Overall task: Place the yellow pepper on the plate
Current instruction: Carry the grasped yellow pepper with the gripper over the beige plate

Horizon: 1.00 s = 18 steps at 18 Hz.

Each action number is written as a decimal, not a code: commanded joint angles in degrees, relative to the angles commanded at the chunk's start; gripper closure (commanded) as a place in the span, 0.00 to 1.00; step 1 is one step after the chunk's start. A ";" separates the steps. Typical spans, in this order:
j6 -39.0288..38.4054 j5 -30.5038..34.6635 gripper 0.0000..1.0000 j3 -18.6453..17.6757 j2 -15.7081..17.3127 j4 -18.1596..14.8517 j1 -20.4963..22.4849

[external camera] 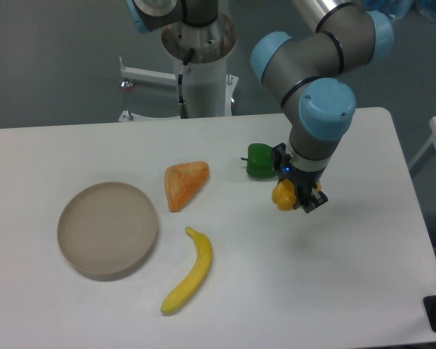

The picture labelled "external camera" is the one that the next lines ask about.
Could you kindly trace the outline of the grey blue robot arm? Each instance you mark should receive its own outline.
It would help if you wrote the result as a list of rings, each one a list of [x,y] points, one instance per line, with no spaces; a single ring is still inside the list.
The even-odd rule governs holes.
[[[347,132],[356,109],[342,73],[385,56],[394,34],[386,15],[351,1],[295,1],[312,30],[300,41],[267,34],[253,48],[251,68],[291,124],[286,143],[275,146],[270,165],[279,210],[306,212],[327,202],[320,177]],[[217,1],[128,1],[140,33],[161,31],[174,61],[179,114],[184,119],[223,116],[225,65],[237,41],[232,20]]]

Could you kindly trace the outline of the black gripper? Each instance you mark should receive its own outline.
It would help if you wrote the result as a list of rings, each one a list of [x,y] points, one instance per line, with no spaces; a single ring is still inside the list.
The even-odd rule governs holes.
[[[324,168],[316,171],[299,169],[291,160],[295,159],[286,152],[286,144],[280,143],[272,148],[272,165],[278,176],[278,182],[290,180],[295,187],[298,204],[302,204],[305,213],[310,213],[328,201],[326,194],[317,189]]]

